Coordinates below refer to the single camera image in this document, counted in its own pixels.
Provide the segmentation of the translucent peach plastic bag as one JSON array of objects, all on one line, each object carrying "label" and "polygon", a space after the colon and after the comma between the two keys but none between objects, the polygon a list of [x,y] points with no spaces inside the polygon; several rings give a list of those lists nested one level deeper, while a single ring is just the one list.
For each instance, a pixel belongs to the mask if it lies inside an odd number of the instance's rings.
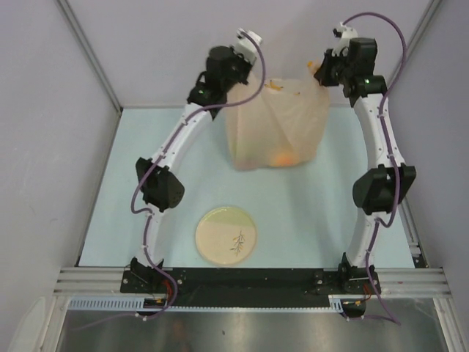
[{"label": "translucent peach plastic bag", "polygon": [[303,79],[268,79],[253,100],[224,109],[235,169],[272,167],[279,153],[295,154],[296,165],[315,158],[330,108],[328,89],[314,78],[319,67],[309,62]]}]

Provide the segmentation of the orange yellow fake mango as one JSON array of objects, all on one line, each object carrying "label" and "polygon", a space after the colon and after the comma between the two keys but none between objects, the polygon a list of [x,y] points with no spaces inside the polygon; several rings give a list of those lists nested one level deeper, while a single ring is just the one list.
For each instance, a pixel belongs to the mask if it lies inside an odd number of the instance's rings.
[{"label": "orange yellow fake mango", "polygon": [[279,153],[272,161],[272,167],[290,167],[298,163],[295,154]]}]

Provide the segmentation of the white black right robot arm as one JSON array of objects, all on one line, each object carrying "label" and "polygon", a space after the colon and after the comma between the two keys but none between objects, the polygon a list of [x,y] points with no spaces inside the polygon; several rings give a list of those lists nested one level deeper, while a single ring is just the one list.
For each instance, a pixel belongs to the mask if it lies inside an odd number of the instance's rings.
[{"label": "white black right robot arm", "polygon": [[368,169],[352,187],[358,208],[355,231],[338,267],[338,285],[346,294],[377,280],[372,254],[378,231],[393,224],[397,207],[416,178],[416,168],[406,164],[396,145],[387,84],[374,73],[377,53],[376,40],[342,33],[314,75],[323,87],[342,86],[366,145]]}]

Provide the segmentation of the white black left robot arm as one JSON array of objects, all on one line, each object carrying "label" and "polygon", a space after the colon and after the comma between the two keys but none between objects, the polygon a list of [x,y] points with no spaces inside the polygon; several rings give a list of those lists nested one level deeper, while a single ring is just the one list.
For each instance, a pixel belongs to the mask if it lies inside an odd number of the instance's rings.
[{"label": "white black left robot arm", "polygon": [[228,103],[227,95],[236,84],[248,83],[256,59],[261,59],[262,69],[265,69],[263,55],[256,46],[238,43],[211,48],[205,70],[197,77],[176,127],[153,157],[140,158],[136,162],[139,183],[133,192],[130,209],[134,214],[146,213],[147,222],[141,250],[132,259],[131,266],[142,269],[136,284],[146,293],[157,291],[162,278],[169,277],[162,269],[163,261],[156,260],[152,251],[163,217],[179,205],[185,193],[177,178],[182,158],[221,109],[239,106],[252,99]]}]

